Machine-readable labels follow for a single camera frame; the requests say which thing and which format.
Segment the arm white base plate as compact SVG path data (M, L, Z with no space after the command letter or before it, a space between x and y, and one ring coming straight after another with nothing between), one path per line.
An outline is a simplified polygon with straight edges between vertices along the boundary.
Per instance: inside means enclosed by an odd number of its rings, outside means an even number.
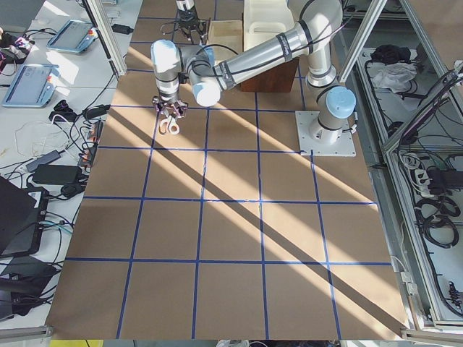
M341 126L328 130L319 123L319 111L296 111L295 119L300 154L303 156L355 157L356 150L349 122L343 119Z

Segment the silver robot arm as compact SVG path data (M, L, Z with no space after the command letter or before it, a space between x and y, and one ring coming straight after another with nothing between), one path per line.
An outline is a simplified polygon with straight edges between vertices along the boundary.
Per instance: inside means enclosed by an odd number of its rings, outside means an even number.
M309 125L309 135L319 144L336 143L356 106L354 93L337 82L331 63L330 42L343 26L342 2L294 1L289 7L296 14L293 28L219 64L213 63L213 49L207 46L178 47L170 40L155 41L150 54L158 90L153 106L161 117L159 132L179 133L178 121L188 108L179 96L182 77L189 80L196 102L210 107L219 102L223 91L306 55L306 83L320 110Z
M191 43L195 42L193 34L196 33L199 42L206 44L207 42L207 22L199 18L193 0L176 1L178 24L177 29L180 30L183 36Z

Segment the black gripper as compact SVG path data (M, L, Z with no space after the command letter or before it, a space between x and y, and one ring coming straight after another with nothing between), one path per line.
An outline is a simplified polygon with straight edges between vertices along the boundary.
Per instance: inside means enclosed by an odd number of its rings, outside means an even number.
M206 21L201 20L195 11L179 11L178 28L183 36L191 43L194 43L192 34L199 35L200 43L206 44Z
M187 114L188 103L181 100L174 102L162 100L159 96L154 96L152 104L158 115L164 115L166 118L173 119L184 118Z

